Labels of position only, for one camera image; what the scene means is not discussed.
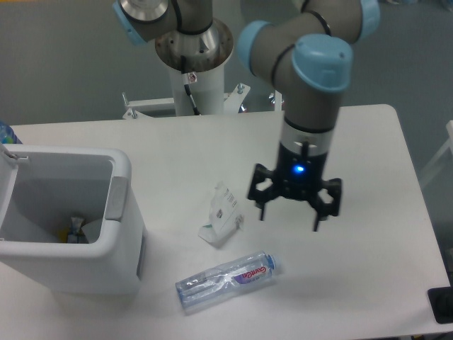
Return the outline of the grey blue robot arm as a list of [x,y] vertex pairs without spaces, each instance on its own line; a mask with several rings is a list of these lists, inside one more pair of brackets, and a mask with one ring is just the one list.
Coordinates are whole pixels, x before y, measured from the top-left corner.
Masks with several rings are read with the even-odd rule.
[[277,164],[257,164],[248,198],[260,209],[276,198],[305,201],[321,222],[340,212],[342,181],[323,179],[333,131],[350,84],[352,44],[380,22],[377,1],[304,1],[275,25],[249,23],[238,39],[213,15],[211,1],[115,1],[135,45],[153,42],[169,68],[178,115],[223,113],[223,66],[232,54],[285,97]]

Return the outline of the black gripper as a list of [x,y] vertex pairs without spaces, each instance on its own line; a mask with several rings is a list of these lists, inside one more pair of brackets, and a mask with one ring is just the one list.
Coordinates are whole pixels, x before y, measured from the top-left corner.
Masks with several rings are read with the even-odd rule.
[[256,164],[251,177],[247,199],[260,210],[259,220],[265,219],[267,203],[279,198],[315,202],[316,218],[313,231],[330,216],[337,217],[343,193],[343,180],[322,179],[328,152],[306,158],[279,144],[275,170]]

